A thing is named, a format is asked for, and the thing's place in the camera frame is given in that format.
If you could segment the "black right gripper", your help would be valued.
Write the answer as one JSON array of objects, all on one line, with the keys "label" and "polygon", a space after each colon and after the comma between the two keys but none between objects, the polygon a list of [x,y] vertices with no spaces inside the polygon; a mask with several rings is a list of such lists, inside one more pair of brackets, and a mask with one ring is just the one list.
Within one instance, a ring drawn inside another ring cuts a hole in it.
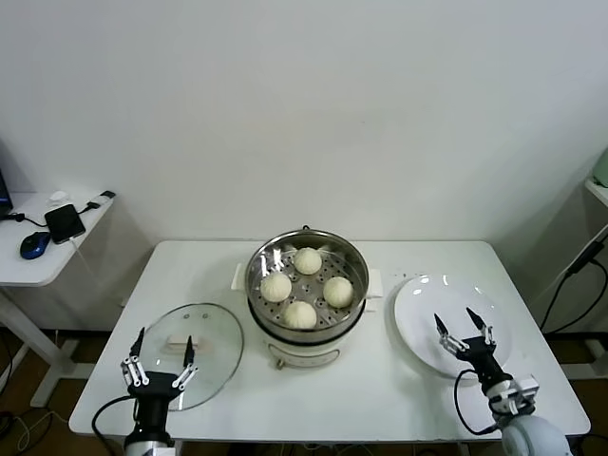
[{"label": "black right gripper", "polygon": [[474,326],[482,337],[470,337],[464,341],[452,336],[440,316],[435,313],[434,320],[441,346],[448,352],[456,352],[456,358],[469,363],[481,383],[482,390],[490,390],[503,381],[511,381],[513,376],[503,371],[494,357],[496,350],[493,328],[473,310],[466,308]]}]

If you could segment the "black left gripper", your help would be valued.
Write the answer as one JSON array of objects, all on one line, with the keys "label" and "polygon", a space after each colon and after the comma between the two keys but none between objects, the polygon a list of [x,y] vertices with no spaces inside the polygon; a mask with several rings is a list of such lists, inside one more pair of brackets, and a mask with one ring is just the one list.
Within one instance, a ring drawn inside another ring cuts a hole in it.
[{"label": "black left gripper", "polygon": [[127,391],[136,403],[134,433],[161,434],[165,433],[170,403],[198,371],[194,365],[195,350],[192,336],[189,336],[183,357],[183,371],[179,376],[173,373],[146,374],[140,360],[144,334],[145,327],[142,327],[128,356],[121,362],[121,369],[125,383],[130,386]]}]

